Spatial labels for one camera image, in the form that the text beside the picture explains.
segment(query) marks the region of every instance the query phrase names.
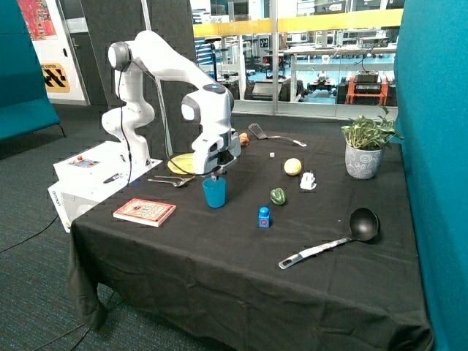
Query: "lemon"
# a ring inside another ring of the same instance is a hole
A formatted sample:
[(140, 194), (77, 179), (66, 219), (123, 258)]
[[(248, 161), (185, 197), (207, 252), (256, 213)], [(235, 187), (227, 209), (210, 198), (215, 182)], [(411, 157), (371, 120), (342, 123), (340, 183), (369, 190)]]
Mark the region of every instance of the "lemon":
[(298, 159), (288, 159), (284, 163), (284, 171), (290, 176), (296, 176), (302, 170), (301, 161)]

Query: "book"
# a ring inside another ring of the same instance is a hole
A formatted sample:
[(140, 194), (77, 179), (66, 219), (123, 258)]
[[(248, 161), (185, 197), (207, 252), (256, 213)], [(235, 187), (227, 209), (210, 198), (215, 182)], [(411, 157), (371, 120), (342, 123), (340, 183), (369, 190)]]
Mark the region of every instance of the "book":
[(113, 213), (115, 218), (159, 227), (176, 209), (176, 205), (159, 201), (131, 199)]

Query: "teal couch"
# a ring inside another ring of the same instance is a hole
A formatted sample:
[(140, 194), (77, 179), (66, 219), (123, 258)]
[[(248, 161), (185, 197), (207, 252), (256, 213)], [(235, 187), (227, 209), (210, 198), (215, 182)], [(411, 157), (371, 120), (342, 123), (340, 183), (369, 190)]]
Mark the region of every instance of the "teal couch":
[(0, 1), (0, 140), (60, 124), (16, 0)]
[(436, 351), (468, 350), (468, 1), (407, 0), (399, 124)]

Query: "blue toy figure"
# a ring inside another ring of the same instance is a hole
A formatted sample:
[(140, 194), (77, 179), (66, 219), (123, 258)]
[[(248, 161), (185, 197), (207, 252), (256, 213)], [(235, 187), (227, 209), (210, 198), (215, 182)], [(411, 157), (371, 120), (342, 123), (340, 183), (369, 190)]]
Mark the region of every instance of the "blue toy figure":
[(270, 210), (268, 209), (268, 207), (262, 207), (258, 212), (258, 227), (270, 227)]

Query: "green pepper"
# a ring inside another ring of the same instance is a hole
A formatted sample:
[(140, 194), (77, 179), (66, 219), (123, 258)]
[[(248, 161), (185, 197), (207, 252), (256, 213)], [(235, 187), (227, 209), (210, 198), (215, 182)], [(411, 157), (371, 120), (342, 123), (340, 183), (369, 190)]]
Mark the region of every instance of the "green pepper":
[(284, 205), (286, 202), (286, 193), (281, 188), (273, 189), (270, 192), (270, 199), (275, 205)]

